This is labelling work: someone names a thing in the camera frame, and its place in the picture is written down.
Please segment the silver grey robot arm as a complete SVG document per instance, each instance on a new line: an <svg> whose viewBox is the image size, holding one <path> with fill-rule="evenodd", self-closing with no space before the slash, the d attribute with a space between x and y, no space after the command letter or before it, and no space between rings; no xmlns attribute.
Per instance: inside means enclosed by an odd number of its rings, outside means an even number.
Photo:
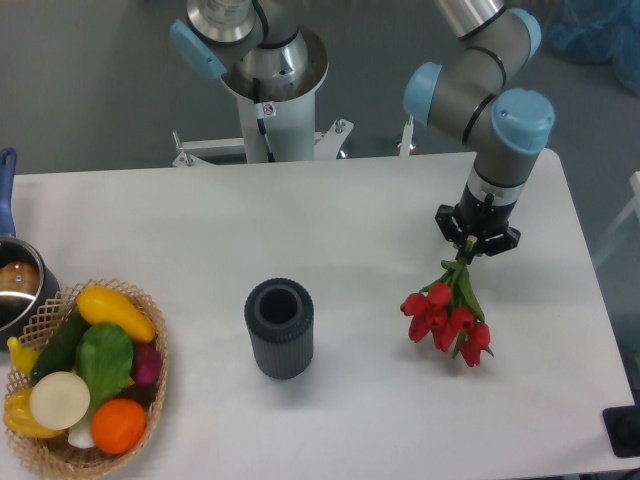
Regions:
<svg viewBox="0 0 640 480"><path fill-rule="evenodd" d="M555 121L542 94L509 80L536 53L537 20L500 1L443 1L444 17L463 45L449 65L421 65L403 107L414 121L457 139L475 153L460 201L436 222L458 257L514 249L510 215ZM315 94L328 71L324 44L284 1L190 1L169 30L186 63L235 96L251 163L320 157Z"/></svg>

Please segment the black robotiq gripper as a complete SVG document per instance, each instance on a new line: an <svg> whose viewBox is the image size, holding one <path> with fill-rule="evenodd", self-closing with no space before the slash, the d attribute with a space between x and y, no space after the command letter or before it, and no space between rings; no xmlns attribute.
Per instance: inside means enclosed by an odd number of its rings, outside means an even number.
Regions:
<svg viewBox="0 0 640 480"><path fill-rule="evenodd" d="M444 239L456 249L456 257L464 255L467 236L477 237L472 249L472 259L493 257L515 249L521 232L509 226L509 218L515 203L499 206L490 196L479 200L465 188L459 203L454 206L441 204L435 214L435 221Z"/></svg>

